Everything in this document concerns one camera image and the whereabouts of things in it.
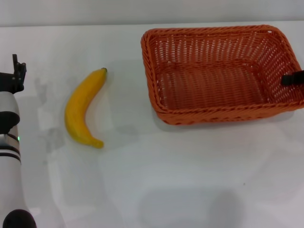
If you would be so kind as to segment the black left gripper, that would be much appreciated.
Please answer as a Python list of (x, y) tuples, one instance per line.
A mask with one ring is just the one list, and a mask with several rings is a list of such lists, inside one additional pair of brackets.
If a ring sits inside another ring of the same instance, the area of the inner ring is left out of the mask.
[(12, 55), (14, 74), (0, 73), (0, 92), (15, 94), (24, 90), (26, 63), (19, 63), (17, 54)]

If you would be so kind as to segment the orange woven plastic basket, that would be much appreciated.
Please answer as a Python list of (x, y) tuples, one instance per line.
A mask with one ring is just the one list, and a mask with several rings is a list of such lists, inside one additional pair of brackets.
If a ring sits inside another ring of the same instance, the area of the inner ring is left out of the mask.
[(141, 38), (150, 102), (167, 124), (268, 118), (304, 108), (302, 71), (284, 33), (270, 25), (156, 28)]

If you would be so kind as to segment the yellow banana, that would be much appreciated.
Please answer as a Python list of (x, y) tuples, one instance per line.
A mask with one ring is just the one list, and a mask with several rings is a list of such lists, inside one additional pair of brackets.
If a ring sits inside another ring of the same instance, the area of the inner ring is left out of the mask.
[(104, 142), (93, 137), (86, 125), (86, 112), (103, 87), (107, 69), (101, 68), (90, 73), (74, 90), (65, 107), (65, 126), (68, 134), (77, 143), (102, 148)]

